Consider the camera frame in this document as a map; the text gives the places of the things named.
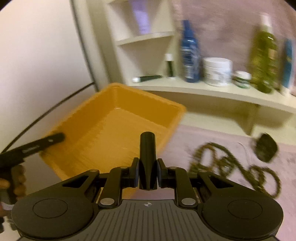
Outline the left hand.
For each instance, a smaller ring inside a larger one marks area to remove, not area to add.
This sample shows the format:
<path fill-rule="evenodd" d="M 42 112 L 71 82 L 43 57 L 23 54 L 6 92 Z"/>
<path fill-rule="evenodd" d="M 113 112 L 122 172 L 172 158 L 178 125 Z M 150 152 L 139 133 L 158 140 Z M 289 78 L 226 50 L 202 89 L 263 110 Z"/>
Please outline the left hand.
<path fill-rule="evenodd" d="M 22 165 L 15 166 L 16 169 L 16 184 L 14 187 L 14 194 L 16 195 L 16 199 L 26 195 L 27 187 L 25 185 L 26 177 L 25 177 L 25 168 Z M 10 188 L 12 184 L 11 181 L 5 180 L 1 178 L 1 190 L 7 190 Z"/>

